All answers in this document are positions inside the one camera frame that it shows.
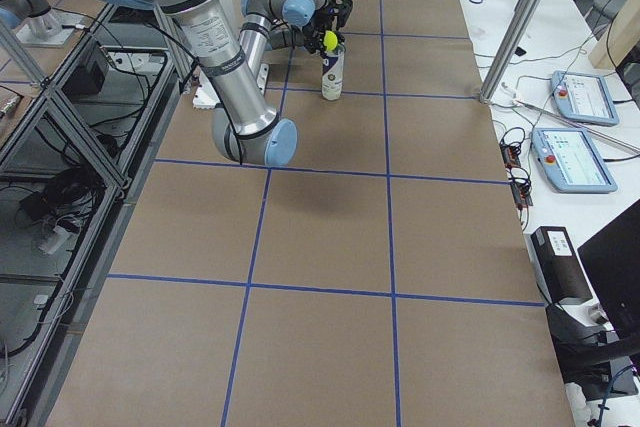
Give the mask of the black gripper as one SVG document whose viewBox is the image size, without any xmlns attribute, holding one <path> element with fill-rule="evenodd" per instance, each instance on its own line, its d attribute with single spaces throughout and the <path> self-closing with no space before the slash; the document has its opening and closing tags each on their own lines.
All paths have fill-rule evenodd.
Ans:
<svg viewBox="0 0 640 427">
<path fill-rule="evenodd" d="M 325 32 L 337 32 L 344 28 L 353 10 L 352 0 L 325 0 L 315 11 L 312 27 L 304 28 L 304 47 L 310 54 L 323 53 Z"/>
</svg>

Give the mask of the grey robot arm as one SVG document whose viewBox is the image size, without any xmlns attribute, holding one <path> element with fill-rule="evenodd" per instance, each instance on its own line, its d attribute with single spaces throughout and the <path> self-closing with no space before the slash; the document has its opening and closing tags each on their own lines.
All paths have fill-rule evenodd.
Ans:
<svg viewBox="0 0 640 427">
<path fill-rule="evenodd" d="M 293 158 L 297 128 L 266 103 L 220 0 L 101 0 L 160 8 L 186 36 L 189 51 L 217 93 L 211 135 L 218 151 L 239 163 L 280 167 Z"/>
<path fill-rule="evenodd" d="M 251 72 L 260 75 L 268 49 L 302 47 L 323 58 L 341 55 L 340 29 L 352 9 L 352 0 L 242 0 L 239 42 Z"/>
</svg>

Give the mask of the grey background robot arm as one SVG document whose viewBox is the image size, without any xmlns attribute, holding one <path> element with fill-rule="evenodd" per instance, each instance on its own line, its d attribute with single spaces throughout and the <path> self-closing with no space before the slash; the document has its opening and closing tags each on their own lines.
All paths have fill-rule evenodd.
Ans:
<svg viewBox="0 0 640 427">
<path fill-rule="evenodd" d="M 25 45 L 60 47 L 70 37 L 48 0 L 1 0 L 1 21 L 20 28 L 17 37 Z"/>
</svg>

